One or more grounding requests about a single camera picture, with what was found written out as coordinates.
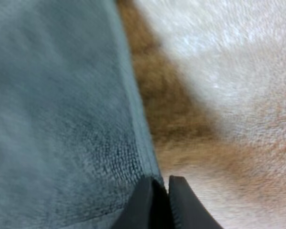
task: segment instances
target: dog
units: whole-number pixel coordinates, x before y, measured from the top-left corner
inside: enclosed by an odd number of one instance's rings
[[[225,229],[286,229],[286,0],[119,0],[165,181]]]

